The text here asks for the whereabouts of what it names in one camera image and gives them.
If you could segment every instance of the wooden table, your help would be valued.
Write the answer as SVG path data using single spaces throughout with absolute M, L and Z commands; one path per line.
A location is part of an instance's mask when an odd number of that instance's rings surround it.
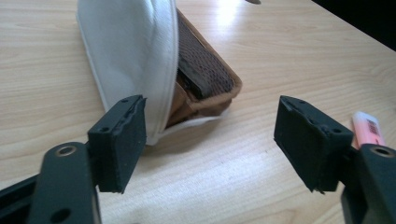
M 309 0 L 177 1 L 244 87 L 226 119 L 147 147 L 123 195 L 101 193 L 104 223 L 342 223 L 343 186 L 311 193 L 273 140 L 279 95 L 348 128 L 376 116 L 396 147 L 396 53 Z M 85 142 L 104 109 L 76 1 L 0 3 L 0 189 L 44 153 Z

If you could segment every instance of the pink object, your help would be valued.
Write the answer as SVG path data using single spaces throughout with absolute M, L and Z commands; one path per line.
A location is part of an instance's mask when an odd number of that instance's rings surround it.
M 359 111 L 353 116 L 353 125 L 359 147 L 363 144 L 385 145 L 378 120 L 375 117 Z

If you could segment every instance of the fabric pouch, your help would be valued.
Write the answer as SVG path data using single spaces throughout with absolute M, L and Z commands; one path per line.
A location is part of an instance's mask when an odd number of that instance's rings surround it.
M 148 145 L 221 118 L 241 90 L 174 0 L 79 0 L 77 18 L 105 110 L 131 95 L 147 98 Z

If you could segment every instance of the white fabric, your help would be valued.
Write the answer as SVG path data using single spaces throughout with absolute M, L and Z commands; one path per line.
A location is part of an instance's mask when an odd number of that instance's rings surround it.
M 227 114 L 228 114 L 228 109 L 224 110 L 219 116 L 202 117 L 202 118 L 198 118 L 198 119 L 189 119 L 187 121 L 181 122 L 177 125 L 174 125 L 168 129 L 166 129 L 163 133 L 160 133 L 160 138 L 164 137 L 170 133 L 175 133 L 175 132 L 180 131 L 185 128 L 202 125 L 202 124 L 209 122 L 211 120 L 222 119 Z
M 178 55 L 175 0 L 79 0 L 78 23 L 105 110 L 142 94 L 148 144 L 163 135 Z

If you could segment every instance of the brown textured leather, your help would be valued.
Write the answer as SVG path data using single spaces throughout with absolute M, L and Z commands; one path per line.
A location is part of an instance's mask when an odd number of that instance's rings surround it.
M 195 97 L 185 80 L 177 77 L 174 100 L 167 128 L 198 117 L 218 116 L 227 109 L 240 92 L 242 81 L 206 42 L 192 24 L 177 11 L 179 25 L 179 57 L 210 85 L 211 94 L 205 99 Z

